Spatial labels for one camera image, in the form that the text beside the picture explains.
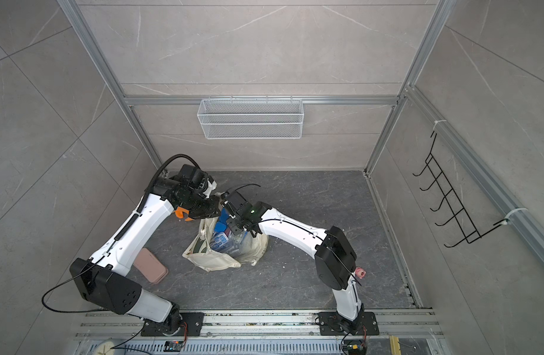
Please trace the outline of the cream canvas tote bag leaves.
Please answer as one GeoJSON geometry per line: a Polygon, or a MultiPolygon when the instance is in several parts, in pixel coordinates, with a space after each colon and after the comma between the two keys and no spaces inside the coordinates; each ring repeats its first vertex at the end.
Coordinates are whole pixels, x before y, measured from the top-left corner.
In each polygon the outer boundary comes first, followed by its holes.
{"type": "Polygon", "coordinates": [[[239,268],[243,264],[255,266],[267,251],[267,235],[250,232],[214,233],[219,217],[199,220],[196,237],[183,252],[183,257],[206,272],[239,268]]]}

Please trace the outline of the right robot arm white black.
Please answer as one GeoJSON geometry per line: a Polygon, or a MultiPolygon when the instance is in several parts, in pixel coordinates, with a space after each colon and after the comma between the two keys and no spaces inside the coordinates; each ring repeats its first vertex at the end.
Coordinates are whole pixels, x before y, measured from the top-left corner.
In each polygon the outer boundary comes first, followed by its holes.
{"type": "Polygon", "coordinates": [[[309,226],[269,204],[251,204],[239,192],[224,193],[222,206],[232,231],[278,238],[313,258],[318,278],[332,289],[338,315],[347,322],[359,318],[363,305],[357,290],[357,254],[342,229],[309,226]]]}

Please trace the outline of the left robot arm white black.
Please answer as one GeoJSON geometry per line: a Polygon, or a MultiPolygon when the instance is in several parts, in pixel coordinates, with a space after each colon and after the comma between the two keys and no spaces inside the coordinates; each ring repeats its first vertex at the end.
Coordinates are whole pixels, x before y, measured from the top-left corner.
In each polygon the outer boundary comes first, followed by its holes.
{"type": "Polygon", "coordinates": [[[173,155],[154,173],[136,209],[91,257],[69,271],[81,297],[96,312],[130,315],[159,324],[180,321],[179,306],[145,290],[127,275],[161,223],[179,208],[191,219],[216,217],[217,182],[188,155],[173,155]]]}

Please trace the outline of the orange plush fish toy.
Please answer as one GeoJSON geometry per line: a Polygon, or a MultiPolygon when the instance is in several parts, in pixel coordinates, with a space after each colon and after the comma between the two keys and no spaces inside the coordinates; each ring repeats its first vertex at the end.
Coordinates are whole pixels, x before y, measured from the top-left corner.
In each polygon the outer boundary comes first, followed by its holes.
{"type": "Polygon", "coordinates": [[[189,217],[189,211],[181,206],[174,211],[174,214],[180,220],[192,221],[192,218],[189,217]]]}

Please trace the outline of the small pink toy figure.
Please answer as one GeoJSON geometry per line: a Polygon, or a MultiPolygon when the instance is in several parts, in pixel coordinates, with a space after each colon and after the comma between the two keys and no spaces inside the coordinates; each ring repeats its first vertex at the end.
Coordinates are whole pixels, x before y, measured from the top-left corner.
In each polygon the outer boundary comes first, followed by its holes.
{"type": "Polygon", "coordinates": [[[355,270],[355,276],[358,277],[359,279],[363,279],[366,275],[366,271],[360,267],[357,267],[356,270],[355,270]]]}

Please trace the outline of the white round clock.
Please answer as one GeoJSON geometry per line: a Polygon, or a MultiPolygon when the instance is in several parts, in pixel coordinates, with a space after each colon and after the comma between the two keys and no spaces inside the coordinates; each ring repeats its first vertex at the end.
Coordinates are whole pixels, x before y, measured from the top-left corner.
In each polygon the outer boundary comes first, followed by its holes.
{"type": "Polygon", "coordinates": [[[111,340],[104,341],[97,345],[93,350],[93,355],[116,355],[119,353],[118,349],[115,348],[115,342],[111,340]]]}

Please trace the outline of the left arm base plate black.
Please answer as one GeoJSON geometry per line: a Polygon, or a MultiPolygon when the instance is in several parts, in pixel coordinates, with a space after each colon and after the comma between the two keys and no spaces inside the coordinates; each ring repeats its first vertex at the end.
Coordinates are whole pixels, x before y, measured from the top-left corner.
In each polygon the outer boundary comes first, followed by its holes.
{"type": "Polygon", "coordinates": [[[170,314],[164,322],[146,320],[140,335],[142,337],[199,337],[205,314],[185,312],[170,314]]]}

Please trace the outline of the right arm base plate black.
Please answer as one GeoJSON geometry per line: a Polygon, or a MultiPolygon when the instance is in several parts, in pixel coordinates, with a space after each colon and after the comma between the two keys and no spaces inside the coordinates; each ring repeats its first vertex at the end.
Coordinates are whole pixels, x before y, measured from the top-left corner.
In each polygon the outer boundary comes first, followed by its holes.
{"type": "Polygon", "coordinates": [[[360,312],[354,321],[348,320],[337,312],[319,312],[316,318],[322,336],[378,336],[378,321],[373,312],[360,312]]]}

